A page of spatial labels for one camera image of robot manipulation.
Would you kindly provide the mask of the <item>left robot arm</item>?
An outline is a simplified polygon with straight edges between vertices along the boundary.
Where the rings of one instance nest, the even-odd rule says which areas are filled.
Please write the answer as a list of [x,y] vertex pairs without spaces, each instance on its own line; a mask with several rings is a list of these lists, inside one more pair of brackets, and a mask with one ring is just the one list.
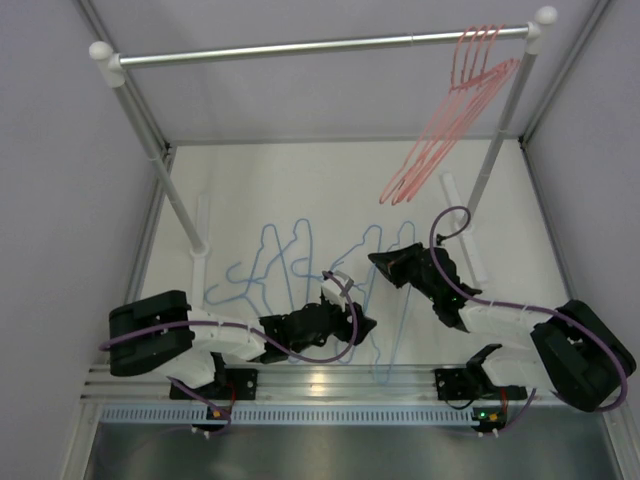
[[227,356],[283,362],[331,337],[357,346],[376,326],[360,304],[333,294],[286,315],[236,319],[195,308],[185,292],[170,290],[112,310],[110,338],[100,349],[109,353],[115,377],[157,372],[213,399],[225,390]]

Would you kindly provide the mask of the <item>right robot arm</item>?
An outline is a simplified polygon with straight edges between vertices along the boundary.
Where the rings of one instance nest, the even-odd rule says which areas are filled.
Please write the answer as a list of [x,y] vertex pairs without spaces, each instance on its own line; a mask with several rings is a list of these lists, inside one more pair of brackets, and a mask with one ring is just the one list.
[[503,387],[547,390],[594,412],[637,369],[633,355],[580,300],[552,313],[481,300],[442,247],[415,243],[368,258],[395,287],[410,285],[422,293],[445,326],[491,338],[465,365],[466,387],[477,397]]

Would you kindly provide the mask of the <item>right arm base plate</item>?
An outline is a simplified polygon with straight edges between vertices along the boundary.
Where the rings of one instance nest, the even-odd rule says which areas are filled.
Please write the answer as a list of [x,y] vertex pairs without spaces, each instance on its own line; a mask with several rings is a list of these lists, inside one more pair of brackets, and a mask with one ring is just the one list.
[[434,375],[441,401],[468,401],[480,397],[479,383],[466,368],[439,368],[434,370]]

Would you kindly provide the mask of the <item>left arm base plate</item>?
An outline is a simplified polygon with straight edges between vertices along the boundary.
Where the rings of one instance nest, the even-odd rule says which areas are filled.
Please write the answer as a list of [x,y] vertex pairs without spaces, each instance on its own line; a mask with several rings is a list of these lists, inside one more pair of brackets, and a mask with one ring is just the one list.
[[194,392],[208,400],[252,401],[256,398],[258,370],[252,368],[226,368],[222,375]]

